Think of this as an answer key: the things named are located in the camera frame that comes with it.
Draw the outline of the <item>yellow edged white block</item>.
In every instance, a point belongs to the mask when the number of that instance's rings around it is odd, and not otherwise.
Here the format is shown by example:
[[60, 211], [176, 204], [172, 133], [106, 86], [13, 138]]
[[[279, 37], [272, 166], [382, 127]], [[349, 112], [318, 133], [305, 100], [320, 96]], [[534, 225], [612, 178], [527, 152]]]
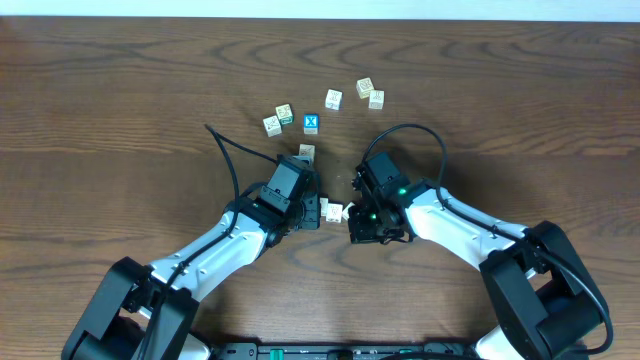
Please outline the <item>yellow edged white block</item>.
[[339, 203], [328, 203], [325, 220], [330, 223], [340, 223], [342, 221], [343, 205]]

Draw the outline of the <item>red edged grape block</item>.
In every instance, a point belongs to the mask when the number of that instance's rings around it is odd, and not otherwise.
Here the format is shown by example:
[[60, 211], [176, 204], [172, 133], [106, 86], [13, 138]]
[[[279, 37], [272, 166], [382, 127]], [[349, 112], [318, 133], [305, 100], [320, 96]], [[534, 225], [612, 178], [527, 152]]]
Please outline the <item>red edged grape block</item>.
[[355, 204], [353, 202], [350, 202], [348, 205], [346, 205], [346, 207], [343, 209], [342, 211], [342, 218], [344, 220], [348, 220], [349, 219], [349, 210], [355, 206]]

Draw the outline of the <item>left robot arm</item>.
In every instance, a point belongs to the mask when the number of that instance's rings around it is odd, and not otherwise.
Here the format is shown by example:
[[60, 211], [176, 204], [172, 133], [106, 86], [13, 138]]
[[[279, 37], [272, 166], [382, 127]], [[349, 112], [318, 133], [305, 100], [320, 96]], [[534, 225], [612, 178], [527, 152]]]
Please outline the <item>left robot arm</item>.
[[64, 359], [209, 359], [191, 331], [201, 301], [292, 230], [319, 226], [317, 174], [277, 167], [251, 199], [241, 194], [204, 235], [142, 265], [124, 257], [106, 273], [69, 335]]

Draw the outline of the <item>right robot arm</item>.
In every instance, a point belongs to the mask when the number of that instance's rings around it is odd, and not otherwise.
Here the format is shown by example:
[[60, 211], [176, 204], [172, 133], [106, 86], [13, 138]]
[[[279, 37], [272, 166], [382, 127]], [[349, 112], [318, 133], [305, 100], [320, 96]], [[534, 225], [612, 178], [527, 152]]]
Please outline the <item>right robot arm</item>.
[[353, 243], [432, 241], [481, 274], [498, 325], [473, 346], [481, 359], [589, 357], [613, 342], [608, 304], [565, 232], [503, 222], [445, 188], [404, 176], [354, 181]]

